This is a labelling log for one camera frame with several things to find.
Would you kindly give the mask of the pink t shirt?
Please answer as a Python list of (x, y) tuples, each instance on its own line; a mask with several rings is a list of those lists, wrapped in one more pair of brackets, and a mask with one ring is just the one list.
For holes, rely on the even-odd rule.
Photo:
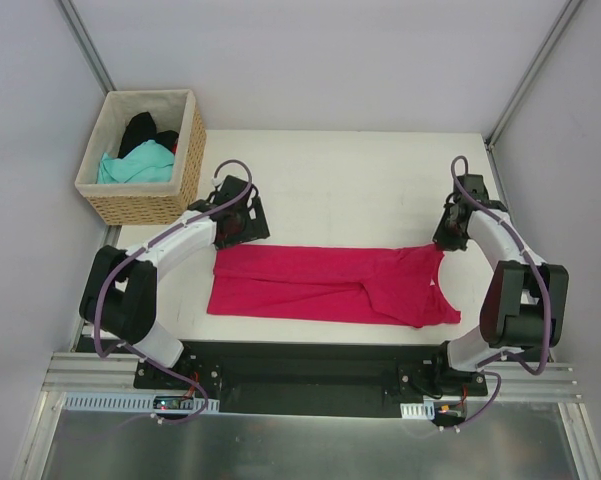
[(398, 249), (241, 245), (217, 253), (207, 307), (219, 316), (456, 325), (432, 244)]

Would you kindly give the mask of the wicker laundry basket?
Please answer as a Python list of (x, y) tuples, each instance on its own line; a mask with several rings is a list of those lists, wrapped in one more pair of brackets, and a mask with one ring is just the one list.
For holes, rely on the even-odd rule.
[[(102, 156), (118, 152), (135, 115), (148, 112), (157, 129), (179, 134), (172, 177), (163, 183), (98, 184)], [(108, 225), (164, 225), (197, 197), (206, 130), (189, 89), (112, 91), (105, 97), (74, 185)]]

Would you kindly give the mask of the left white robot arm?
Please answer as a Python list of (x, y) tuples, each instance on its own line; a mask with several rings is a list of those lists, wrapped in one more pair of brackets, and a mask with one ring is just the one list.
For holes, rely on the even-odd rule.
[(269, 237), (257, 187), (228, 175), (205, 199), (191, 204), (171, 225), (127, 250), (113, 246), (95, 255), (79, 304), (81, 318), (158, 363), (168, 388), (184, 387), (191, 365), (184, 344), (157, 320), (158, 284), (194, 253)]

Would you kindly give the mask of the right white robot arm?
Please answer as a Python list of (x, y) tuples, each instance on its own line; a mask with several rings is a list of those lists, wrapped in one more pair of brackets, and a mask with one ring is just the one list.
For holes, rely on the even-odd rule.
[(434, 245), (455, 252), (476, 243), (492, 278), (478, 326), (443, 343), (434, 358), (430, 382), (446, 395), (461, 388), (466, 375), (502, 358), (541, 374), (561, 336), (569, 283), (565, 267), (546, 262), (525, 243), (504, 204), (489, 198), (482, 176), (454, 174), (452, 179)]

